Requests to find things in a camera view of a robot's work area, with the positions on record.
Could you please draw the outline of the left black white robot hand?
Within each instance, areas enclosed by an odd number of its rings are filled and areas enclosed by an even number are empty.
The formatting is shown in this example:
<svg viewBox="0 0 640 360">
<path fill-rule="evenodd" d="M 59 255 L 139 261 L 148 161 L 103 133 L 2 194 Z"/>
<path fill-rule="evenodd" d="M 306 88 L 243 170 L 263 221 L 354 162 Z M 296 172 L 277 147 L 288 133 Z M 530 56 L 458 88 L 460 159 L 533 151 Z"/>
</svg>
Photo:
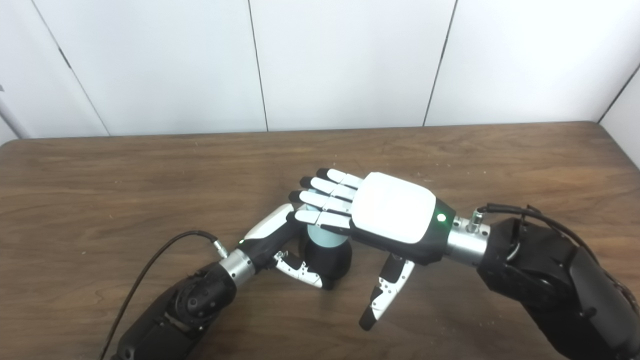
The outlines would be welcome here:
<svg viewBox="0 0 640 360">
<path fill-rule="evenodd" d="M 302 258 L 283 250 L 289 241 L 302 235 L 303 226 L 294 219 L 294 214 L 292 203 L 284 203 L 249 230 L 234 250 L 240 256 L 239 264 L 244 269 L 231 271 L 233 278 L 250 278 L 260 271 L 277 269 L 312 287 L 327 291 L 333 289 L 333 280 L 320 275 Z"/>
</svg>

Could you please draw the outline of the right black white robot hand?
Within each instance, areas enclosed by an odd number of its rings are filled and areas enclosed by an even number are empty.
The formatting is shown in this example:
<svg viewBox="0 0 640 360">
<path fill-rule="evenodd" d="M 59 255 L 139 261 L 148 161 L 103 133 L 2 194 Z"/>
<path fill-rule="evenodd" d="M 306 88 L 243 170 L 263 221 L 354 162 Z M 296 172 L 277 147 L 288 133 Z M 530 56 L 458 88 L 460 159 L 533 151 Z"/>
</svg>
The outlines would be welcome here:
<svg viewBox="0 0 640 360">
<path fill-rule="evenodd" d="M 416 265 L 443 258 L 457 214 L 426 187 L 382 172 L 360 178 L 321 168 L 288 199 L 302 205 L 292 215 L 298 222 L 389 254 L 359 319 L 364 331 L 388 310 Z"/>
</svg>

